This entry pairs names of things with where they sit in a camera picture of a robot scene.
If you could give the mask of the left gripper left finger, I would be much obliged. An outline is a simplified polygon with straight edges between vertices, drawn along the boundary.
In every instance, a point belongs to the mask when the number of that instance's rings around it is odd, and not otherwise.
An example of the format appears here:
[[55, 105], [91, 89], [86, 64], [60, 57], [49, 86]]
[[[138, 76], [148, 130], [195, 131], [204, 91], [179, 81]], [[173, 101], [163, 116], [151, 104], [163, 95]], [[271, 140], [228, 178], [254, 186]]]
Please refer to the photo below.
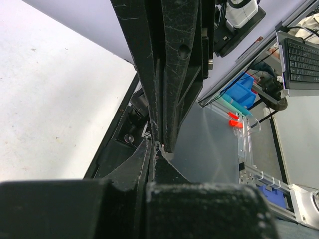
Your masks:
[[0, 185], [3, 239], [136, 239], [152, 143], [102, 179]]

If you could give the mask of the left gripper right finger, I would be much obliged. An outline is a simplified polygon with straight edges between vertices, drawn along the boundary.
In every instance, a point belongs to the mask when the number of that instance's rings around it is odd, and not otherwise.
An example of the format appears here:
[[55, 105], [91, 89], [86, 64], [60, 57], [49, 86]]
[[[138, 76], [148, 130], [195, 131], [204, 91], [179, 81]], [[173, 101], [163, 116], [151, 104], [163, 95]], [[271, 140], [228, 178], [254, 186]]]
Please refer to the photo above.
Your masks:
[[148, 239], [277, 239], [261, 193], [243, 184], [191, 183], [160, 152], [146, 186]]

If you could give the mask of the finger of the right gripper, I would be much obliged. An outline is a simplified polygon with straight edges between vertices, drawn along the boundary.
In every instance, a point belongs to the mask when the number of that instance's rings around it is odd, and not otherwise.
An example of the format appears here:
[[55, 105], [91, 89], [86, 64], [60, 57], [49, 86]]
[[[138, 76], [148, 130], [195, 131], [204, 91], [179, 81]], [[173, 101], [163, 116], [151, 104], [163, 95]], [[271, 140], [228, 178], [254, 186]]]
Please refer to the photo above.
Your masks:
[[186, 80], [200, 6], [198, 0], [163, 0], [161, 2], [165, 36], [163, 71], [163, 145], [174, 152], [181, 123], [178, 107]]
[[162, 141], [163, 16], [159, 0], [111, 2], [149, 105], [152, 139]]

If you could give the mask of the silver key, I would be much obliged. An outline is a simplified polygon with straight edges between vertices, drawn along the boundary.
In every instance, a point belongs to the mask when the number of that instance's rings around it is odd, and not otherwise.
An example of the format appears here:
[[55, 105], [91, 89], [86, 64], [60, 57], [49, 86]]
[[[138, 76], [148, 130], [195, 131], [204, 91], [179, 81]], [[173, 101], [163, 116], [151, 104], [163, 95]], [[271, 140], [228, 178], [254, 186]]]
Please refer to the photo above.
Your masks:
[[159, 141], [155, 142], [155, 150], [156, 150], [156, 153], [160, 152], [162, 155], [165, 155], [163, 144], [161, 144]]

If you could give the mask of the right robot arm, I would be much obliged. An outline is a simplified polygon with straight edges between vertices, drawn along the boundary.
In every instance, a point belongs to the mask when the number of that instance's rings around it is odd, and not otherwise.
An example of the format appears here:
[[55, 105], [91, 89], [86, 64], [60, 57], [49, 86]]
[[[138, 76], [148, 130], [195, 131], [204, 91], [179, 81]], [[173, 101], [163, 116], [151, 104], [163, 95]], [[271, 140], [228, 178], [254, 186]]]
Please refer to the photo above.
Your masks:
[[149, 105], [152, 138], [172, 153], [213, 57], [229, 54], [266, 14], [256, 0], [111, 4]]

